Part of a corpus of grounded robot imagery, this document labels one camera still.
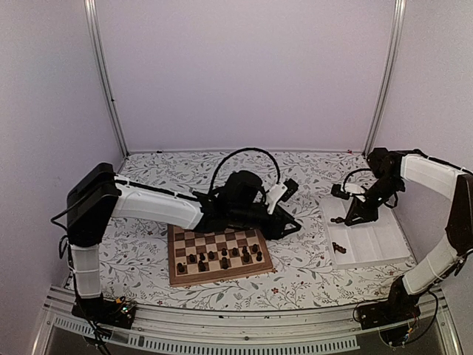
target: black cable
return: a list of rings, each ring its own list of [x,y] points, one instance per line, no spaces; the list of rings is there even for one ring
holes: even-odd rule
[[[281,171],[279,170],[279,165],[276,161],[276,159],[274,159],[274,156],[272,156],[269,152],[265,151],[264,149],[260,149],[260,148],[242,148],[242,149],[238,149],[232,153],[230,153],[229,155],[227,155],[225,158],[222,159],[222,161],[220,161],[219,165],[217,166],[217,168],[215,169],[215,172],[214,174],[212,175],[212,180],[210,182],[210,186],[208,187],[208,194],[210,195],[213,190],[214,190],[214,184],[215,184],[215,179],[217,178],[217,174],[220,170],[220,168],[222,167],[222,165],[230,158],[232,158],[233,156],[239,154],[239,153],[243,153],[243,152],[260,152],[262,154],[265,154],[267,155],[271,161],[273,162],[274,166],[276,167],[276,173],[277,173],[277,182],[276,183],[279,183],[279,181],[281,180]]]
[[[345,179],[343,180],[343,185],[341,186],[341,190],[346,192],[345,185],[347,185],[348,179],[350,179],[350,177],[353,176],[354,174],[359,173],[359,172],[370,172],[370,171],[371,171],[370,168],[360,168],[360,169],[353,170],[352,172],[349,172],[347,176],[345,177]],[[364,194],[351,194],[351,195],[363,196]]]
[[[437,319],[437,312],[438,312],[438,297],[436,294],[434,294],[432,291],[428,291],[434,298],[435,298],[435,312],[434,312],[434,316],[432,318],[432,320],[430,321],[429,325],[427,326],[427,328],[424,329],[424,331],[421,333],[421,335],[419,335],[417,338],[413,339],[413,340],[408,340],[407,342],[405,342],[405,345],[408,345],[408,344],[412,344],[413,342],[417,342],[421,337],[423,337],[427,331],[429,331],[429,329],[432,327],[432,325],[434,324],[435,320]]]

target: white plastic tray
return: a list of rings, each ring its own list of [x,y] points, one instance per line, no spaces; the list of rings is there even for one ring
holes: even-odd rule
[[[403,232],[392,211],[385,206],[379,208],[376,222],[351,227],[330,222],[331,218],[345,217],[350,204],[351,200],[334,197],[320,202],[334,269],[401,263],[410,256]],[[346,248],[347,253],[334,252],[332,242]]]

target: wooden chessboard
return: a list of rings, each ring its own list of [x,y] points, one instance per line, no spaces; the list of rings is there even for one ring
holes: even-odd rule
[[[261,261],[256,260],[257,251],[252,250],[254,244],[257,244],[258,251],[262,252]],[[250,255],[248,262],[245,262],[242,254],[244,246]],[[238,255],[233,255],[233,248],[238,249]],[[227,250],[225,256],[228,261],[227,269],[222,267],[223,249]],[[168,250],[169,281],[172,287],[201,285],[274,272],[265,239],[257,229],[249,231],[227,229],[220,233],[203,234],[169,226]],[[214,253],[213,260],[208,258],[210,251]],[[200,253],[205,256],[203,260],[205,271],[200,271],[198,266]],[[191,254],[195,256],[194,262],[189,259]],[[183,272],[177,270],[178,263],[183,264]]]

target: floral tablecloth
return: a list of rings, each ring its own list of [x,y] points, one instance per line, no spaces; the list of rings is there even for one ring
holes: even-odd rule
[[[224,152],[172,152],[131,155],[121,172],[133,180],[178,192],[206,191]],[[393,279],[415,265],[405,263],[333,270],[324,237],[318,201],[333,183],[351,170],[365,167],[361,155],[351,153],[276,152],[282,179],[293,178],[299,190],[283,204],[302,224],[300,232],[268,241],[277,270],[221,283],[169,287],[165,224],[132,218],[112,219],[101,244],[101,279],[105,297],[126,295],[143,304],[227,311],[316,308],[356,303],[387,295]],[[247,169],[274,183],[271,161],[256,152],[230,159],[216,186],[232,171]],[[364,172],[353,180],[370,184]]]

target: white wall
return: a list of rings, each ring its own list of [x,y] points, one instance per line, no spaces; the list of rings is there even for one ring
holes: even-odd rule
[[[394,4],[98,1],[130,150],[362,150]]]
[[[0,353],[25,355],[47,289],[66,274],[49,219],[120,155],[82,1],[3,1],[0,43]]]
[[[376,146],[418,147],[473,169],[473,2],[408,1]],[[397,216],[418,259],[439,241],[449,204],[412,184]],[[473,352],[473,262],[443,284],[465,354]]]

